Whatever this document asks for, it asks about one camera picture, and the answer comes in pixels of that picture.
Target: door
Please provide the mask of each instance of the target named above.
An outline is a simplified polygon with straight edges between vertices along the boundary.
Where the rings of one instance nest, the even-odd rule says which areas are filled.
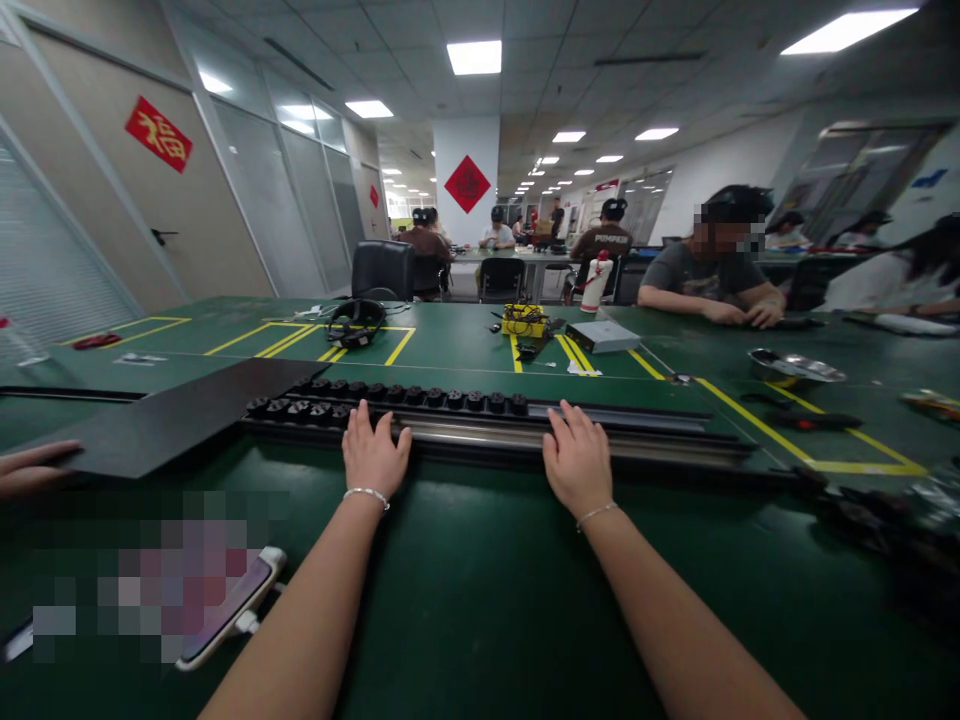
[[[190,93],[39,32],[33,39],[146,224],[177,233],[164,252],[187,293],[274,296]],[[124,129],[140,97],[193,142],[182,174]]]
[[[390,231],[387,228],[387,214],[384,212],[383,183],[380,182],[380,171],[360,165],[357,172],[357,191],[360,195],[360,216],[363,220],[363,229],[368,240],[389,240]],[[374,196],[371,189],[377,191]]]

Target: ceiling light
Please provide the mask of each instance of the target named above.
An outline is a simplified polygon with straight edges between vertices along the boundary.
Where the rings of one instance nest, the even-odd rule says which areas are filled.
[[[781,55],[838,52],[913,15],[917,8],[847,13],[784,50]]]
[[[454,75],[490,75],[500,72],[499,40],[447,45]]]
[[[202,70],[200,71],[200,79],[203,81],[203,87],[208,92],[223,94],[225,92],[230,92],[231,90],[233,90],[232,87],[227,85],[222,80],[218,80],[213,75],[207,75],[207,73],[203,72]]]
[[[344,104],[364,119],[393,117],[393,113],[390,112],[389,108],[379,100],[357,100]]]
[[[304,135],[314,134],[312,127],[310,127],[304,122],[300,122],[299,120],[284,120],[283,124],[286,125],[288,128],[290,128],[291,130],[296,130],[297,132],[301,132]]]
[[[585,132],[580,130],[574,130],[571,132],[562,132],[557,133],[557,136],[553,139],[554,142],[580,142],[580,138],[586,135]]]
[[[650,130],[645,130],[644,132],[637,135],[637,140],[663,140],[665,137],[670,137],[680,128],[651,128]]]

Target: table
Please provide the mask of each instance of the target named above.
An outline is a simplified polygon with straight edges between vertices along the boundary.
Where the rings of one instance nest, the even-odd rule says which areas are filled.
[[[465,262],[483,262],[488,257],[501,258],[519,258],[527,265],[533,267],[533,287],[530,288],[530,299],[534,304],[539,304],[543,297],[543,278],[546,275],[546,267],[552,263],[574,263],[570,259],[569,252],[563,255],[544,252],[523,252],[516,249],[509,250],[489,250],[486,248],[470,248],[465,253],[457,255],[457,259]]]
[[[152,392],[251,355],[325,357],[333,379],[712,412],[709,430],[753,438],[763,447],[759,463],[790,464],[798,461],[793,452],[741,414],[752,406],[728,404],[743,392],[772,392],[746,374],[746,351],[765,345],[850,375],[809,402],[865,418],[863,437],[875,444],[851,433],[781,436],[813,462],[833,463],[823,466],[835,471],[831,478],[903,487],[916,466],[941,462],[957,446],[955,430],[896,400],[915,386],[960,395],[955,340],[833,321],[808,333],[756,333],[612,308],[609,317],[639,332],[643,346],[636,356],[589,357],[604,373],[593,378],[566,372],[558,341],[540,358],[557,368],[517,368],[509,340],[482,329],[489,307],[479,305],[418,304],[392,316],[371,347],[331,350],[322,331],[282,321],[316,302],[207,300],[117,329],[125,338],[117,347],[55,347],[50,362],[8,371],[3,382]],[[584,317],[577,308],[549,312]],[[113,364],[131,351],[169,359]],[[659,379],[671,371],[709,385]],[[10,447],[104,411],[97,403],[2,398],[0,438]],[[955,709],[955,651],[891,609],[882,563],[826,534],[808,507],[789,497],[623,480],[620,505],[809,717],[946,717]],[[82,606],[77,630],[87,633],[58,638],[55,663],[20,658],[4,668],[7,715],[64,717],[96,707],[104,717],[195,716],[243,641],[225,644],[195,673],[161,669],[150,662],[157,638],[95,636],[97,622],[114,617],[95,607],[95,577],[118,573],[117,548],[158,547],[166,526],[156,518],[195,517],[199,506],[210,517],[247,520],[251,545],[286,550],[288,579],[331,517],[343,482],[336,452],[235,435],[136,486],[109,492],[92,484],[0,507],[0,627],[59,598]],[[79,578],[75,588],[70,577]],[[378,535],[338,713],[351,720],[663,717],[600,569],[544,478],[433,462],[411,468]]]

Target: chair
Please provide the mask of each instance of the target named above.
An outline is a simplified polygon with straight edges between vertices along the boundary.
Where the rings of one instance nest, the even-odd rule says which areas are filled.
[[[620,282],[620,268],[623,266],[623,257],[619,255],[614,255],[613,258],[613,268],[610,271],[609,277],[607,277],[607,284],[603,288],[603,295],[600,297],[601,301],[609,301],[611,298],[616,297],[617,295],[617,286]],[[565,305],[573,305],[573,300],[575,295],[583,295],[582,290],[576,290],[587,281],[587,275],[590,272],[590,262],[584,261],[580,263],[580,269],[577,270],[576,275],[570,273],[567,275],[567,283],[570,284],[570,292],[566,292],[564,288],[563,300]]]
[[[353,253],[352,293],[369,300],[413,300],[413,245],[367,240]]]
[[[827,286],[835,277],[856,267],[871,255],[813,256],[797,263],[790,291],[787,293],[787,310],[813,310],[823,304]]]
[[[487,258],[480,263],[480,302],[518,302],[527,264],[520,258]]]
[[[418,255],[413,261],[413,294],[421,299],[440,296],[443,300],[445,265],[436,255]]]

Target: man in gray t-shirt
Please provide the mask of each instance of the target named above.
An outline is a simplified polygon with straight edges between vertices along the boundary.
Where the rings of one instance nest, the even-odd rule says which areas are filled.
[[[693,234],[664,248],[643,277],[637,304],[719,325],[773,327],[783,317],[783,294],[738,250],[752,224],[769,213],[759,188],[731,185],[705,205]]]

